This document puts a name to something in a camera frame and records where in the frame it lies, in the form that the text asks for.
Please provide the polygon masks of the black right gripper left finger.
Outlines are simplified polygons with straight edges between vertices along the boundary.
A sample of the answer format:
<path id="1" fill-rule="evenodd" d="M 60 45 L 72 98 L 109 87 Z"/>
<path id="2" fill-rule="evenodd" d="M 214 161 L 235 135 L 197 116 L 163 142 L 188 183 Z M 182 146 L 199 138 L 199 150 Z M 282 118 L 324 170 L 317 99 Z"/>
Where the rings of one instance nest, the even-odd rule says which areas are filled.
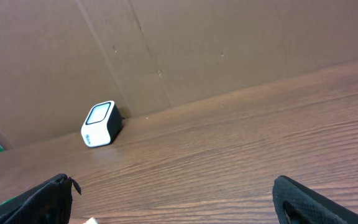
<path id="1" fill-rule="evenodd" d="M 81 193 L 81 187 L 74 179 L 58 174 L 0 204 L 0 224 L 68 224 L 72 189 Z"/>

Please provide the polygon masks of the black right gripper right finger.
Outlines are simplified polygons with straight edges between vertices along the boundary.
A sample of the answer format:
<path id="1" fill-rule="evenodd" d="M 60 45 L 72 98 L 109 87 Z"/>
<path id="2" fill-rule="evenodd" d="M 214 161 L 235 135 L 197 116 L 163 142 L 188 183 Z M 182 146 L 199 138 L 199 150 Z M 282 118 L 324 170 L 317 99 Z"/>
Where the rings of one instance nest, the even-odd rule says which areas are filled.
<path id="1" fill-rule="evenodd" d="M 358 214 L 284 175 L 274 180 L 272 198 L 280 224 L 358 224 Z"/>

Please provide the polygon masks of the orange tissue pack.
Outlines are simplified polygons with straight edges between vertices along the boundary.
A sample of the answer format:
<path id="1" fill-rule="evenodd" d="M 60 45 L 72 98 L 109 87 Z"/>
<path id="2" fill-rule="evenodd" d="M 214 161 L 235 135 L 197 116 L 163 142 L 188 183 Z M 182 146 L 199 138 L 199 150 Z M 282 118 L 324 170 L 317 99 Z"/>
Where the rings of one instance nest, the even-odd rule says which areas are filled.
<path id="1" fill-rule="evenodd" d="M 85 221 L 83 224 L 99 224 L 98 221 L 95 218 L 90 218 L 87 221 Z"/>

